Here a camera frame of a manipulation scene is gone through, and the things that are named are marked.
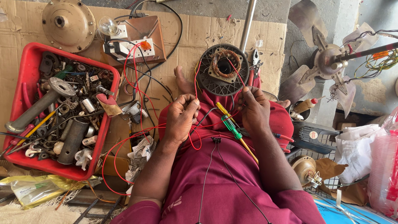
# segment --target red plastic tray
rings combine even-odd
[[[80,61],[102,69],[110,70],[115,77],[112,82],[111,91],[115,93],[115,96],[117,95],[120,80],[118,79],[119,72],[112,66],[93,61],[85,57],[74,55],[65,51],[61,51],[41,43],[29,43],[24,47],[22,52],[18,82],[11,108],[11,121],[16,120],[21,114],[23,114],[24,111],[27,110],[22,96],[22,82],[26,82],[30,100],[31,102],[33,102],[34,95],[37,92],[36,83],[40,79],[39,66],[41,63],[42,53],[44,51],[50,51],[54,54],[58,54],[76,61]],[[97,166],[97,161],[100,156],[110,122],[111,118],[108,117],[105,113],[101,122],[101,126],[99,128],[100,130],[98,132],[97,143],[94,147],[94,152],[92,155],[93,159],[91,160],[90,166],[86,171],[83,171],[81,169],[81,166],[75,166],[73,164],[63,165],[52,159],[44,159],[41,161],[38,161],[37,158],[30,159],[25,156],[25,150],[20,150],[19,152],[14,152],[10,155],[4,154],[4,157],[6,160],[12,163],[31,167],[34,169],[39,169],[49,173],[54,173],[56,175],[60,175],[62,177],[70,178],[76,181],[87,180],[90,176],[93,175],[94,170]],[[3,144],[3,150],[5,150],[5,148],[10,145],[10,141],[12,139],[13,137],[6,136]]]

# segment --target hand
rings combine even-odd
[[[247,86],[239,94],[235,109],[242,113],[242,123],[251,136],[271,132],[269,128],[269,101],[261,89]]]
[[[164,139],[180,145],[188,138],[192,124],[196,123],[200,109],[199,100],[192,94],[177,97],[167,113]]]

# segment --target yellow wire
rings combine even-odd
[[[194,73],[196,73],[196,68],[198,68],[198,64],[199,64],[199,62],[198,62],[198,63],[196,63],[195,70],[193,71]],[[202,90],[201,90],[201,89],[200,89],[200,87],[199,87],[199,83],[198,83],[198,81],[196,81],[196,80],[195,80],[195,83],[196,83],[196,85],[198,86],[198,89],[200,90],[200,93],[202,93]]]
[[[377,60],[380,59],[380,57],[383,57],[383,58],[387,57],[387,59],[384,59],[379,64],[377,64]],[[354,77],[355,78],[363,78],[370,71],[381,72],[382,70],[387,70],[387,69],[392,68],[397,63],[398,63],[398,50],[397,49],[390,50],[389,54],[386,56],[381,55],[381,56],[373,57],[372,55],[368,55],[368,56],[366,56],[366,61],[364,63],[362,63],[355,70]],[[357,77],[357,71],[362,65],[365,65],[365,67],[367,67],[368,71],[366,71],[365,74],[362,75],[361,77]]]

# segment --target metal fan blade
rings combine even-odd
[[[378,40],[377,34],[374,36],[367,34],[366,36],[359,38],[354,42],[347,43],[348,40],[352,40],[359,37],[359,35],[365,31],[372,31],[373,33],[375,32],[367,23],[364,22],[357,30],[350,33],[348,36],[346,36],[343,39],[343,44],[344,44],[343,52],[349,51],[348,44],[351,45],[352,50],[356,52],[366,51],[369,48],[371,48]]]
[[[348,76],[344,76],[343,80],[344,81],[348,81],[349,77]],[[354,82],[350,82],[349,84],[344,83],[344,85],[345,85],[345,88],[347,89],[348,95],[344,94],[339,89],[334,90],[336,88],[335,84],[332,85],[329,88],[329,91],[330,92],[334,92],[334,91],[336,92],[336,99],[341,104],[341,106],[343,107],[345,118],[347,118],[347,116],[348,116],[348,114],[349,114],[349,112],[351,110],[352,102],[354,101],[355,92],[357,91],[357,87],[355,86]]]
[[[305,96],[315,86],[314,79],[306,83],[299,84],[304,74],[309,70],[310,68],[308,68],[308,66],[302,65],[285,82],[283,82],[279,90],[279,99],[290,100],[290,102],[294,104],[300,100],[301,97]]]
[[[288,18],[299,28],[309,47],[315,46],[312,37],[312,26],[316,26],[325,38],[328,36],[328,30],[319,14],[318,8],[310,0],[301,0],[293,5],[289,10]]]

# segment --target copper coil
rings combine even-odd
[[[214,54],[214,57],[212,60],[213,70],[215,71],[215,73],[224,78],[232,78],[235,75],[237,75],[237,74],[235,74],[235,70],[232,70],[231,73],[229,73],[229,74],[224,74],[220,71],[217,63],[219,60],[221,60],[223,58],[228,58],[232,62],[232,64],[234,64],[236,71],[237,72],[240,71],[241,64],[240,64],[239,56],[233,51],[222,50],[222,51],[218,52],[217,54]]]

